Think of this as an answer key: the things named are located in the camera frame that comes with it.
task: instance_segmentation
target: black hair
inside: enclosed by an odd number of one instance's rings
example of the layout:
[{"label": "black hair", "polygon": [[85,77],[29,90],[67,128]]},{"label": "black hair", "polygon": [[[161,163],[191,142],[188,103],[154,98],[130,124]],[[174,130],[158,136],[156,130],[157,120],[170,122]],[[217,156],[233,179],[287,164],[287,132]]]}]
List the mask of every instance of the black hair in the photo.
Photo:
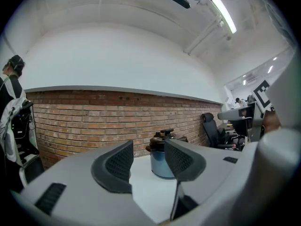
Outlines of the black hair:
[{"label": "black hair", "polygon": [[6,68],[9,65],[13,67],[18,77],[22,75],[22,70],[25,66],[25,62],[19,55],[12,56],[11,59],[8,60],[8,63],[4,66],[4,68]]}]

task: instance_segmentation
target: tube light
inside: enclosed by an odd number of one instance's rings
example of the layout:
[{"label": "tube light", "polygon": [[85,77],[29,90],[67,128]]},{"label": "tube light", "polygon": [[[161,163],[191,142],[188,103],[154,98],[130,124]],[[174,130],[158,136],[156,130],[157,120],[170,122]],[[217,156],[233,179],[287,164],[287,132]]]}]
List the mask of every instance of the tube light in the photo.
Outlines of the tube light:
[{"label": "tube light", "polygon": [[222,16],[225,18],[228,26],[230,27],[231,32],[235,33],[237,29],[223,2],[221,0],[211,0],[211,1],[215,4],[217,9],[221,12]]},{"label": "tube light", "polygon": [[273,66],[271,66],[271,67],[269,68],[269,71],[268,71],[268,73],[270,73],[270,72],[271,72],[272,68],[273,68]]}]

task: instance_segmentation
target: pot handle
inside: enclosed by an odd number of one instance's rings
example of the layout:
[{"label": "pot handle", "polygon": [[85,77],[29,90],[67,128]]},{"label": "pot handle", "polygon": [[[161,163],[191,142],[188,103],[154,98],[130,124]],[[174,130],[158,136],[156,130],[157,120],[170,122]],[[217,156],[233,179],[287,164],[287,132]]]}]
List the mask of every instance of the pot handle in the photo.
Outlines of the pot handle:
[{"label": "pot handle", "polygon": [[150,147],[149,145],[147,145],[147,146],[145,147],[145,149],[146,149],[148,152],[151,152],[151,147]]}]

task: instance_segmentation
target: backpack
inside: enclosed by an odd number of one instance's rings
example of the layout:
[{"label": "backpack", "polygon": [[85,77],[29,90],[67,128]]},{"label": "backpack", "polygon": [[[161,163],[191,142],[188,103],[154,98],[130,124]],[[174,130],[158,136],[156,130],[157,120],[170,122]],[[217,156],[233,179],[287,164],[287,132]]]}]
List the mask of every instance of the backpack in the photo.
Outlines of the backpack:
[{"label": "backpack", "polygon": [[0,144],[8,160],[21,168],[39,157],[33,116],[33,103],[25,91],[16,98],[10,79],[1,75],[8,94],[13,98],[5,107],[0,120]]}]

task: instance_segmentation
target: office room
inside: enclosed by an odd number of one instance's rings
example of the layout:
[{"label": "office room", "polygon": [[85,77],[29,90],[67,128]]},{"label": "office room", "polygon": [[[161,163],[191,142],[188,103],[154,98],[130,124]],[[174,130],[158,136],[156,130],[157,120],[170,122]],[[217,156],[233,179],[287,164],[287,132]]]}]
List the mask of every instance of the office room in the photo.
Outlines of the office room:
[{"label": "office room", "polygon": [[301,139],[298,38],[274,0],[15,2],[0,143],[24,222],[272,220]]}]

